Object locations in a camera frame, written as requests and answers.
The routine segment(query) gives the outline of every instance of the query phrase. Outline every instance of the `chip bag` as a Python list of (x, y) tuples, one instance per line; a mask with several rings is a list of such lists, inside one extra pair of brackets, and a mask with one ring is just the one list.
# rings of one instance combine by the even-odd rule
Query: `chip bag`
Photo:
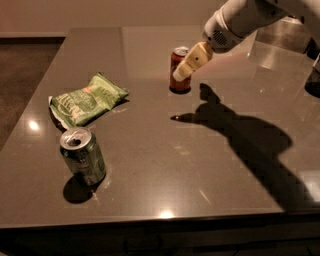
[(128, 95), (128, 90), (118, 87), (98, 73), (83, 89), (49, 97), (49, 105), (54, 118), (68, 130), (87, 125)]

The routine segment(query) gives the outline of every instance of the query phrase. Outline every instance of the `soda can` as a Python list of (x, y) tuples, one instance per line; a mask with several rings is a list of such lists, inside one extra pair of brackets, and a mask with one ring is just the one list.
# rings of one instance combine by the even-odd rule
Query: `soda can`
[(106, 175), (105, 164), (96, 136), (87, 128), (74, 127), (60, 138), (60, 152), (70, 171), (86, 185), (100, 182)]
[(189, 48), (181, 46), (175, 48), (171, 54), (171, 68), (170, 68), (170, 90), (174, 93), (187, 93), (191, 90), (190, 82), (191, 76), (186, 78), (185, 80), (178, 82), (173, 77), (173, 72), (176, 70), (179, 63), (184, 59), (184, 57), (188, 54)]

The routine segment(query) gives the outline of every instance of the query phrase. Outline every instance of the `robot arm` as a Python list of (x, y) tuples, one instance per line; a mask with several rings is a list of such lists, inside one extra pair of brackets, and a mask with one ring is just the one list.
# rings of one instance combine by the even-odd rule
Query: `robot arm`
[(320, 45), (320, 0), (229, 0), (207, 21), (203, 36), (179, 64), (174, 78), (182, 81), (211, 60), (241, 43), (256, 29), (288, 13), (300, 17)]

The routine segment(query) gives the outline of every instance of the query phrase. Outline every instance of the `dark floor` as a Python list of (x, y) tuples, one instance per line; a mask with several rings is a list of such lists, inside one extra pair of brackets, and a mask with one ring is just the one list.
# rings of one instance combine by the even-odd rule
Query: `dark floor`
[(0, 39), (0, 151), (63, 38)]

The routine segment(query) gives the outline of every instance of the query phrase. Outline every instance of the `table surface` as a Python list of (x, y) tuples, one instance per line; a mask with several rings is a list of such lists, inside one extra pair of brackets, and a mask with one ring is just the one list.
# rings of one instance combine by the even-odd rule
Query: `table surface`
[[(200, 38), (198, 26), (71, 30), (0, 153), (0, 227), (318, 211), (320, 105), (304, 91), (313, 61), (288, 52), (287, 69), (262, 68), (248, 58), (251, 36), (174, 94), (170, 54)], [(130, 95), (88, 125), (107, 166), (89, 190), (62, 159), (48, 96), (97, 72)]]

